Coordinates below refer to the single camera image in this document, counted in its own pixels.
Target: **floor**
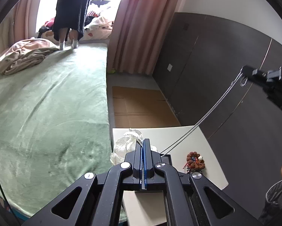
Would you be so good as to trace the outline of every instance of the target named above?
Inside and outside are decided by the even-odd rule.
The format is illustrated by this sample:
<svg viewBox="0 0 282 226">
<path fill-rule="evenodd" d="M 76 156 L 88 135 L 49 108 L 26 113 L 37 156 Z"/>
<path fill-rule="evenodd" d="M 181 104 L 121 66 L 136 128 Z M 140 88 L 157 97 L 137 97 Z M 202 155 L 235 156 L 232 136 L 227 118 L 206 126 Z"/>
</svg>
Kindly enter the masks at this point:
<svg viewBox="0 0 282 226">
<path fill-rule="evenodd" d="M 112 87 L 133 87 L 151 90 L 160 90 L 152 76 L 132 75 L 127 73 L 115 73 L 107 75 L 107 107 L 110 122 L 110 134 L 115 128 Z"/>
</svg>

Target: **metal bolt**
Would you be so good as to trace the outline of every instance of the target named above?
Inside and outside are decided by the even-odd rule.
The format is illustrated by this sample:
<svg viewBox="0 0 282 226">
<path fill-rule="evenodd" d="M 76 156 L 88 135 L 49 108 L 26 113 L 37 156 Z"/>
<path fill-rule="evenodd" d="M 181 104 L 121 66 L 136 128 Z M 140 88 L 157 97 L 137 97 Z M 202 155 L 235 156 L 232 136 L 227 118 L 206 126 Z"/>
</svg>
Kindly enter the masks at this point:
<svg viewBox="0 0 282 226">
<path fill-rule="evenodd" d="M 158 163 L 156 164 L 156 167 L 157 167 L 157 168 L 162 168 L 162 167 L 165 167 L 165 166 L 166 166 L 166 164 L 163 163 L 163 162 L 158 162 Z"/>
<path fill-rule="evenodd" d="M 200 179 L 202 177 L 202 175 L 199 172 L 194 172 L 194 173 L 192 173 L 192 177 L 194 179 Z"/>
<path fill-rule="evenodd" d="M 92 179 L 95 177 L 95 174 L 92 173 L 92 172 L 87 172 L 85 175 L 84 175 L 85 179 Z"/>
<path fill-rule="evenodd" d="M 129 168 L 130 167 L 130 163 L 129 162 L 122 162 L 120 165 L 122 168 Z"/>
</svg>

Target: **table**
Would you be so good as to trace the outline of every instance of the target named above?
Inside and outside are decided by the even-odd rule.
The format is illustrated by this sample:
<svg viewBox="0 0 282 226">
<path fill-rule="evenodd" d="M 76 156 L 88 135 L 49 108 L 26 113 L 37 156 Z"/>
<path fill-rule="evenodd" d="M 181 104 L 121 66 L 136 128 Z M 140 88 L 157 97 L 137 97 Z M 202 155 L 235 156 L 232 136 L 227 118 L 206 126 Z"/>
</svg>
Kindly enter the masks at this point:
<svg viewBox="0 0 282 226">
<path fill-rule="evenodd" d="M 191 128 L 192 126 L 139 128 L 138 130 L 143 133 L 144 139 L 148 138 L 150 144 L 156 146 L 158 152 L 161 152 Z M 113 142 L 115 143 L 127 131 L 128 128 L 113 128 Z M 203 174 L 218 188 L 224 189 L 228 185 L 226 177 L 199 127 L 169 153 L 173 167 L 180 172 L 185 172 L 183 167 L 186 164 L 186 156 L 191 151 L 200 153 L 204 158 L 206 168 L 203 170 Z M 161 193 L 125 191 L 123 203 L 130 226 L 154 226 L 166 222 Z"/>
</svg>

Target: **white light switch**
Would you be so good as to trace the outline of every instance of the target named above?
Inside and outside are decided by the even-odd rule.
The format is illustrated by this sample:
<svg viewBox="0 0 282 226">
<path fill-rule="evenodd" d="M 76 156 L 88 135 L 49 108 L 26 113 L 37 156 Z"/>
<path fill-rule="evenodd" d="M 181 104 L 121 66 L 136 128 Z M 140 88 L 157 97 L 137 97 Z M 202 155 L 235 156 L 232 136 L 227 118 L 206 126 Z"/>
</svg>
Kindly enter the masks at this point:
<svg viewBox="0 0 282 226">
<path fill-rule="evenodd" d="M 167 70 L 170 72 L 170 71 L 171 71 L 171 69 L 172 69 L 172 65 L 171 65 L 171 64 L 169 64 L 169 65 L 168 65 L 168 67 L 167 67 Z"/>
</svg>

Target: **green blanket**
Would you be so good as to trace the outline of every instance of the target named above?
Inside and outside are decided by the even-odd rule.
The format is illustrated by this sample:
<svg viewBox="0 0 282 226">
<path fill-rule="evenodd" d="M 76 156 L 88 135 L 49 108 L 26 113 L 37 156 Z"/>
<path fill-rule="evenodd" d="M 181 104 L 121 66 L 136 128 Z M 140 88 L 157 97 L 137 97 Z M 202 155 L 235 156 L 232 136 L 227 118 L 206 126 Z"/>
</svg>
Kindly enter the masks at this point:
<svg viewBox="0 0 282 226">
<path fill-rule="evenodd" d="M 0 182 L 22 214 L 111 167 L 106 57 L 105 44 L 80 45 L 0 75 Z"/>
</svg>

